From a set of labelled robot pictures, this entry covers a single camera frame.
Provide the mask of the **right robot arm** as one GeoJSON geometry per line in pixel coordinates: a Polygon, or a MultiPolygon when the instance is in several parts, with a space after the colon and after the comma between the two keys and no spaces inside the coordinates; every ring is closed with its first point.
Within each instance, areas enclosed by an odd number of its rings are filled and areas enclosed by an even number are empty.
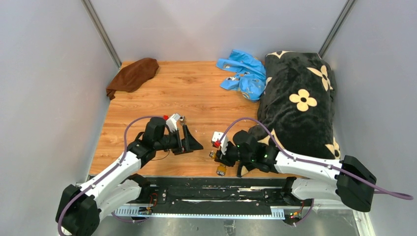
{"type": "Polygon", "coordinates": [[[291,174],[280,191],[282,201],[288,205],[299,200],[320,199],[339,201],[361,212],[371,210],[374,196],[371,185],[377,179],[353,156],[337,160],[300,155],[259,143],[244,130],[236,133],[232,141],[223,132],[214,132],[211,142],[218,148],[212,157],[222,165],[219,175],[235,164],[238,164],[238,177],[253,169],[291,174]]]}

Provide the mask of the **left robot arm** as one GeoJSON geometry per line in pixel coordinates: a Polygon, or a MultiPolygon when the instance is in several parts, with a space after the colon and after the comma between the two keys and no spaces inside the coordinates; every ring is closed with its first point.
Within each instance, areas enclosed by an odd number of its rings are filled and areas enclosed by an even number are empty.
{"type": "Polygon", "coordinates": [[[56,214],[58,235],[90,236],[100,222],[125,203],[136,200],[145,203],[150,199],[147,179],[136,172],[156,155],[157,151],[170,150],[175,155],[203,150],[182,124],[184,137],[180,137],[177,122],[179,114],[147,116],[145,130],[134,141],[123,144],[123,152],[105,170],[80,185],[64,188],[56,214]]]}

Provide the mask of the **silver threaded pipe fitting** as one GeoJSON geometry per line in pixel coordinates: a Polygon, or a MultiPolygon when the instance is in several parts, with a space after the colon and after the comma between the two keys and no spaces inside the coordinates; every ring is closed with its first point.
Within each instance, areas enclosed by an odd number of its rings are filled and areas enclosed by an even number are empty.
{"type": "Polygon", "coordinates": [[[181,125],[181,126],[186,125],[186,118],[185,118],[185,117],[183,117],[183,116],[181,116],[181,117],[179,118],[179,123],[180,123],[180,125],[181,125]]]}

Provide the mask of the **yellow brass water faucet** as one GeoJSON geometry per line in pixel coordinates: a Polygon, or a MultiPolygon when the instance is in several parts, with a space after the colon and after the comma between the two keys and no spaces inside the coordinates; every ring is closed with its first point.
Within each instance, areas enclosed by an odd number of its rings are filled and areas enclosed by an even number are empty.
{"type": "Polygon", "coordinates": [[[216,174],[218,176],[223,177],[226,174],[227,167],[224,165],[224,163],[221,162],[221,155],[222,155],[222,152],[220,150],[212,150],[209,153],[209,157],[218,163],[216,174]]]}

